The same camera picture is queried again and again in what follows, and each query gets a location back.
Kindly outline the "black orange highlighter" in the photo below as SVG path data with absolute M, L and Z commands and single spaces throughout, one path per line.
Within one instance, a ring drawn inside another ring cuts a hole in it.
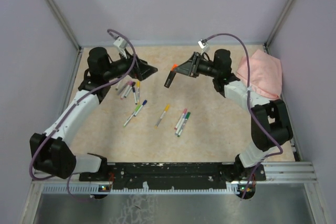
M 175 72 L 175 70 L 174 70 L 176 67 L 177 67 L 177 64 L 174 64 L 173 67 L 172 67 L 172 69 L 171 69 L 170 72 L 169 72 L 169 75 L 168 75 L 168 77 L 167 77 L 167 79 L 166 79 L 166 81 L 165 81 L 165 84 L 164 84 L 164 86 L 165 86 L 166 88 L 169 88 L 170 85 L 171 85 L 172 82 L 173 82 L 173 79 L 174 79 L 174 77 L 175 77 L 175 75 L 176 75 L 176 72 Z

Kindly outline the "yellow marker pen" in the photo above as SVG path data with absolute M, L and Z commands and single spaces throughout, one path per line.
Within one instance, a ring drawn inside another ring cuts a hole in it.
M 162 112 L 161 116 L 159 117 L 158 121 L 156 122 L 156 124 L 154 126 L 155 128 L 157 128 L 160 125 L 162 119 L 164 118 L 164 116 L 167 113 L 169 108 L 170 108 L 170 104 L 167 104 L 164 111 Z

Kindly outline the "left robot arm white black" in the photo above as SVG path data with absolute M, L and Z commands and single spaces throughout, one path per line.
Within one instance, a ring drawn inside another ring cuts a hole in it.
M 72 174 L 91 173 L 98 180 L 108 177 L 109 167 L 95 154 L 74 155 L 70 144 L 91 112 L 101 104 L 112 85 L 126 76 L 143 81 L 158 69 L 126 52 L 119 60 L 112 61 L 107 50 L 94 47 L 87 58 L 83 82 L 61 116 L 43 133 L 34 133 L 30 140 L 31 161 L 29 174 L 39 178 L 34 171 L 47 174 L 47 178 L 69 178 Z

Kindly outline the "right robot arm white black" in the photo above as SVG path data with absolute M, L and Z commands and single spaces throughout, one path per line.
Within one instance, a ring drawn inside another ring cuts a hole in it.
M 166 88 L 178 73 L 193 78 L 201 74 L 211 77 L 216 92 L 251 116 L 251 142 L 232 165 L 225 167 L 223 176 L 228 182 L 248 179 L 265 158 L 284 152 L 282 145 L 293 137 L 286 104 L 281 99 L 265 98 L 243 84 L 232 72 L 230 51 L 218 49 L 213 59 L 205 52 L 194 52 L 188 61 L 171 69 Z

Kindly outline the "lime cap white marker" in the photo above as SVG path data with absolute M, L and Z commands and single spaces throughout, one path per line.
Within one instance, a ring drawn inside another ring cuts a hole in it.
M 132 114 L 128 117 L 128 119 L 126 120 L 126 122 L 123 124 L 123 127 L 126 127 L 127 124 L 131 121 L 131 119 L 135 116 L 136 112 L 139 110 L 141 104 L 138 104 L 136 106 L 136 108 L 134 109 L 134 111 L 132 112 Z

